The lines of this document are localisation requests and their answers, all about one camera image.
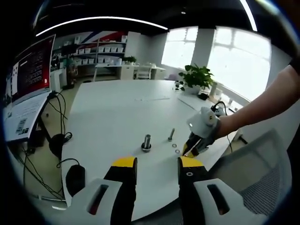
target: small plant on shelf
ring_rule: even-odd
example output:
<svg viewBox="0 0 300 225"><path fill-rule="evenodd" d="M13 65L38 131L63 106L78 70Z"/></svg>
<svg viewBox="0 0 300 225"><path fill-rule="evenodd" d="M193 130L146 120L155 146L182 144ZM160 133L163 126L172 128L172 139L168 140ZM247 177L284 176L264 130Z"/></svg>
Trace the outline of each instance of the small plant on shelf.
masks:
<svg viewBox="0 0 300 225"><path fill-rule="evenodd" d="M180 72L178 75L183 78L183 81L176 81L176 90L186 90L186 87L194 88L199 87L200 89L209 88L213 80L211 76L213 74L210 72L210 69L206 68L206 66L198 67L196 64L186 65L186 72Z"/></svg>
<svg viewBox="0 0 300 225"><path fill-rule="evenodd" d="M134 57L134 56L123 57L123 61L128 62L128 63L135 63L136 57Z"/></svg>

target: laptop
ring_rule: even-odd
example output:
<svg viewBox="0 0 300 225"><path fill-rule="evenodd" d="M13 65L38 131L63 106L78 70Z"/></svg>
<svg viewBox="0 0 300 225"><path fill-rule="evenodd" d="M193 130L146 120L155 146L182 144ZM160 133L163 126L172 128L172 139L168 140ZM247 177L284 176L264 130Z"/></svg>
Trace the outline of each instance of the laptop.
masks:
<svg viewBox="0 0 300 225"><path fill-rule="evenodd" d="M29 139L50 90L50 63L55 35L40 40L15 59L7 85L11 103L3 110L7 142Z"/></svg>

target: bright window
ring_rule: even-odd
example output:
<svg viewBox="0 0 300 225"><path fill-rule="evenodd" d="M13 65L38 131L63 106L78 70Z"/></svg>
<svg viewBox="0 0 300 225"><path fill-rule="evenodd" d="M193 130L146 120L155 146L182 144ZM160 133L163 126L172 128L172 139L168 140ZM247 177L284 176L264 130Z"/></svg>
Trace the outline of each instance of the bright window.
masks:
<svg viewBox="0 0 300 225"><path fill-rule="evenodd" d="M217 27L208 62L213 79L252 101L264 92L270 40L249 31Z"/></svg>
<svg viewBox="0 0 300 225"><path fill-rule="evenodd" d="M167 35L161 63L174 68L184 69L190 65L194 54L198 27L171 30Z"/></svg>

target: black ceiling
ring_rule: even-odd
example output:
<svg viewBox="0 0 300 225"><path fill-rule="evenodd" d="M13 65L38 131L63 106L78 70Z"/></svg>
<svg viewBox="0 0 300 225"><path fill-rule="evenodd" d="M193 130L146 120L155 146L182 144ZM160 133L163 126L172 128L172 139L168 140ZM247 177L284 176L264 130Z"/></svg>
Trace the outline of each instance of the black ceiling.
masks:
<svg viewBox="0 0 300 225"><path fill-rule="evenodd" d="M38 0L25 1L24 7L30 8L26 23L26 34L34 38L35 34L56 24L73 19L91 16L121 16L144 20L174 29L184 26L215 28L229 26L252 30L249 19L239 0L182 0L173 6L165 6L161 1L103 1L103 0ZM294 46L281 25L269 15L255 0L247 0L253 13L258 32L271 39L272 43L291 56L295 54ZM38 15L37 25L33 28L34 17L43 3ZM98 30L130 30L145 35L166 32L154 26L122 20L88 20L57 27L39 36L39 38L56 33L57 36Z"/></svg>

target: monitor screen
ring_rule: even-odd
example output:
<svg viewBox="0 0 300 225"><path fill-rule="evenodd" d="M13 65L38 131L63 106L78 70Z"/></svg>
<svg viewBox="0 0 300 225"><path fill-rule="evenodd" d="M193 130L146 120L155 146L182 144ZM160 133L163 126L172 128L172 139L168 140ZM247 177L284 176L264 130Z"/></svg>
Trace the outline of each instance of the monitor screen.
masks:
<svg viewBox="0 0 300 225"><path fill-rule="evenodd" d="M12 71L12 101L50 87L50 61L55 36L34 43L15 61Z"/></svg>

